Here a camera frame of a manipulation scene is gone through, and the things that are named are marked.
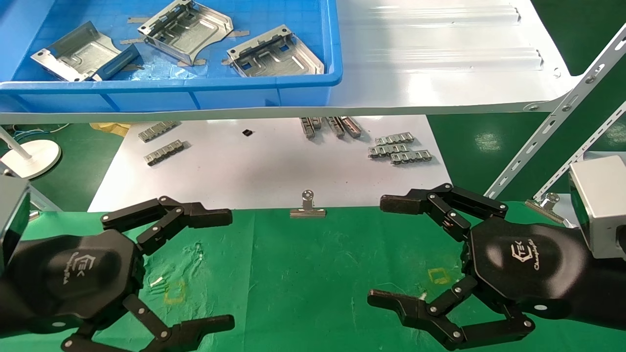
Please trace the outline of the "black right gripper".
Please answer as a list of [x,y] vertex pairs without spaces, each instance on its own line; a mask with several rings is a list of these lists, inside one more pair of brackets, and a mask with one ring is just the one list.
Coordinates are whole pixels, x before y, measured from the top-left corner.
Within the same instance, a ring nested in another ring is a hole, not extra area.
[[[467,241],[469,277],[431,303],[385,290],[367,295],[370,306],[393,310],[401,325],[428,332],[448,351],[525,338],[535,324],[523,312],[611,329],[626,325],[625,261],[594,258],[578,229],[508,222],[503,219],[507,205],[451,183],[384,195],[380,210],[426,214],[457,242]],[[471,229],[461,212],[484,221]],[[473,292],[505,319],[467,326],[451,322],[447,314]]]

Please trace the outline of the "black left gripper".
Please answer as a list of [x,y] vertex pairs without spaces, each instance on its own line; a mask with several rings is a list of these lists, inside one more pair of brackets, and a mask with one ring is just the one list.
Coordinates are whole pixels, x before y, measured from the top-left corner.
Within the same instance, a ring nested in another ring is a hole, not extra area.
[[[105,232],[98,235],[61,235],[17,245],[1,275],[2,338],[80,326],[61,344],[64,352],[125,352],[92,337],[128,311],[154,336],[142,352],[194,352],[206,335],[235,327],[230,314],[168,327],[137,296],[145,275],[143,254],[153,255],[186,227],[231,225],[231,210],[207,210],[199,202],[161,196],[107,213],[101,223]],[[148,224],[137,245],[122,234]]]

